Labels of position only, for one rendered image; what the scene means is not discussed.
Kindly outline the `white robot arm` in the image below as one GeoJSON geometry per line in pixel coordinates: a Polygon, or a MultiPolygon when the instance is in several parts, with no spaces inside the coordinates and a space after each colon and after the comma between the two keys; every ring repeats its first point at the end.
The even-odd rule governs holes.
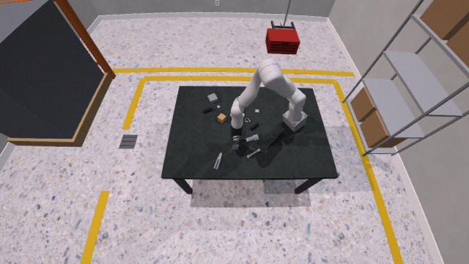
{"type": "Polygon", "coordinates": [[[268,89],[280,93],[282,96],[287,98],[289,102],[293,103],[289,103],[289,118],[291,120],[297,121],[301,119],[306,96],[295,87],[291,80],[288,78],[285,79],[281,72],[281,68],[275,59],[269,58],[261,62],[246,89],[234,100],[232,104],[232,122],[234,124],[240,124],[243,121],[244,108],[249,106],[257,97],[261,82],[268,89]]]}

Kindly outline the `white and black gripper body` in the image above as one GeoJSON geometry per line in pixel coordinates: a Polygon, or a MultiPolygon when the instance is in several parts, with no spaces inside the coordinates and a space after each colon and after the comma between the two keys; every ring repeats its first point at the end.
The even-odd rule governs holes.
{"type": "Polygon", "coordinates": [[[231,135],[242,136],[243,121],[240,124],[234,124],[231,122],[231,135]]]}

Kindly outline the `small tan box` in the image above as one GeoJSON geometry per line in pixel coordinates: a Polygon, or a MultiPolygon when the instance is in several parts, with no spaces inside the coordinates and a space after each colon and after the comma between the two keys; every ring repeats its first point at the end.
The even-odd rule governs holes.
{"type": "Polygon", "coordinates": [[[226,120],[226,116],[225,116],[225,115],[220,114],[220,115],[218,116],[218,121],[219,121],[219,122],[224,123],[225,120],[226,120]],[[222,122],[222,121],[223,121],[223,122],[222,122]]]}

